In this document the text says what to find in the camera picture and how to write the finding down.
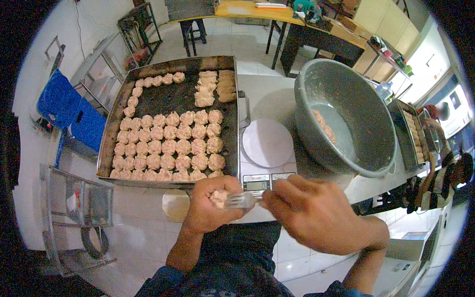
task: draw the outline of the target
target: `metal baking tray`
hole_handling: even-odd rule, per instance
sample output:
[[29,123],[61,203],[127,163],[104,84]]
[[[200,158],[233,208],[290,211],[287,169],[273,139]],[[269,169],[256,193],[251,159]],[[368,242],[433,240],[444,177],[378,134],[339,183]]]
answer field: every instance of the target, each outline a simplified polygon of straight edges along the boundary
[[[403,110],[410,113],[411,115],[415,115],[416,117],[417,112],[416,110],[398,100],[394,99],[388,105],[389,113],[391,114],[392,120],[394,122],[394,128],[396,129],[396,135],[398,136],[399,146],[401,148],[402,159],[404,160],[404,166],[406,170],[412,171],[417,169],[418,161],[416,155],[416,148],[414,143],[414,137],[412,135],[411,130],[409,129],[408,122],[406,117],[404,116]],[[414,121],[416,124],[416,129],[422,131],[422,134],[425,136],[424,131],[422,130],[422,125],[419,121]],[[421,146],[422,146],[422,153],[424,155],[425,162],[429,161],[429,149],[426,142],[426,138],[422,137],[419,139]]]
[[215,102],[213,106],[200,108],[195,106],[194,94],[195,85],[198,82],[200,71],[205,70],[234,70],[236,72],[236,60],[234,56],[215,56],[215,57],[192,57],[178,59],[163,63],[144,66],[132,70],[127,75],[122,88],[117,95],[102,137],[99,159],[97,161],[97,177],[112,182],[114,184],[148,188],[163,189],[191,189],[195,182],[155,182],[138,181],[120,178],[110,178],[112,170],[112,159],[114,157],[114,148],[117,142],[117,134],[120,131],[120,122],[124,118],[123,109],[127,107],[127,101],[135,87],[135,81],[140,78],[165,75],[166,73],[175,73],[177,71],[185,74],[185,80],[179,84],[160,85],[157,87],[143,88],[143,93],[139,98],[139,104],[135,108],[134,117],[143,117],[144,115],[155,116],[157,114],[168,115],[176,111],[179,115],[190,110],[199,111],[205,109],[209,112],[212,109],[218,109],[223,113],[223,123],[220,138],[223,140],[224,148],[219,154],[226,160],[224,174],[240,177],[240,147],[239,147],[239,100],[221,103],[218,101],[218,95],[214,91]]

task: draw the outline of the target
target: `dark baking tray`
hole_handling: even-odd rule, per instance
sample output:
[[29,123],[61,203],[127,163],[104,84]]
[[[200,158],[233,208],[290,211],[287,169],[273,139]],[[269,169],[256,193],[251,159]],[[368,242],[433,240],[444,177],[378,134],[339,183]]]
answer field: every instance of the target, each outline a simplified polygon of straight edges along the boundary
[[[217,109],[223,113],[223,123],[220,138],[223,140],[223,151],[219,154],[226,160],[226,167],[223,169],[224,174],[231,176],[239,176],[239,139],[238,139],[238,101],[229,103],[221,103],[218,101],[218,95],[214,91],[215,101],[213,106],[200,108],[195,106],[194,94],[196,92],[195,85],[198,82],[199,71],[204,70],[223,70],[229,69],[235,71],[234,57],[196,57],[174,60],[164,63],[153,64],[133,70],[127,76],[116,102],[107,119],[101,150],[99,152],[99,160],[97,166],[97,176],[100,179],[107,180],[112,183],[155,187],[155,188],[190,188],[194,182],[152,182],[152,181],[136,181],[110,178],[109,174],[112,170],[112,158],[114,156],[114,147],[117,139],[117,133],[120,130],[120,122],[124,118],[123,109],[127,106],[127,100],[135,81],[148,76],[164,75],[166,73],[175,73],[182,71],[185,74],[185,80],[179,84],[152,86],[143,88],[143,93],[139,98],[139,104],[135,108],[134,117],[143,117],[144,115],[168,114],[176,111],[179,115],[187,111],[198,112],[205,109],[208,113],[210,110]],[[207,168],[204,173],[210,174],[212,171]]]

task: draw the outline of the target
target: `stainless steel counter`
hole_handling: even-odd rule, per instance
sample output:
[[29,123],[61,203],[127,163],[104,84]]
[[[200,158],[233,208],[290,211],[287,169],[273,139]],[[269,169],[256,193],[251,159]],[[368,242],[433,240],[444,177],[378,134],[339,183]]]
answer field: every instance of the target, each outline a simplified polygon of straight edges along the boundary
[[[428,170],[428,165],[414,172],[404,168],[399,144],[395,157],[394,174],[386,174],[384,178],[369,179],[361,176],[338,174],[317,164],[306,152],[300,142],[293,121],[295,106],[294,81],[288,77],[270,77],[258,75],[238,75],[239,89],[249,98],[251,120],[260,118],[274,119],[283,124],[294,139],[297,171],[307,178],[321,178],[334,181],[344,189],[351,204],[374,197],[406,182],[406,179]],[[240,106],[245,106],[241,98]],[[241,108],[240,118],[244,118],[244,108]]]

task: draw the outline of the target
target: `tray of dumplings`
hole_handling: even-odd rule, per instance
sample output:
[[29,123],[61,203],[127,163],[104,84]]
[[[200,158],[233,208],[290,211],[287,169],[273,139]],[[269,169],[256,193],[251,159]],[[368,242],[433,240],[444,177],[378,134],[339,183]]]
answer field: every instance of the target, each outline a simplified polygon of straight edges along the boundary
[[193,57],[131,71],[107,119],[97,176],[120,185],[190,189],[239,176],[236,62]]

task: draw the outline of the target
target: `person's left hand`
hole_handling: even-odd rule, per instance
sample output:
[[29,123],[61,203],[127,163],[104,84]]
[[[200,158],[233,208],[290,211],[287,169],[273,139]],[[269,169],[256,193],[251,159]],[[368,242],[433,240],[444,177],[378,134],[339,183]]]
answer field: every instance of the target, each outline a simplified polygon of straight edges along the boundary
[[238,179],[229,175],[196,182],[183,228],[196,233],[207,233],[245,215],[243,209],[219,209],[209,201],[209,196],[221,189],[231,194],[243,191]]

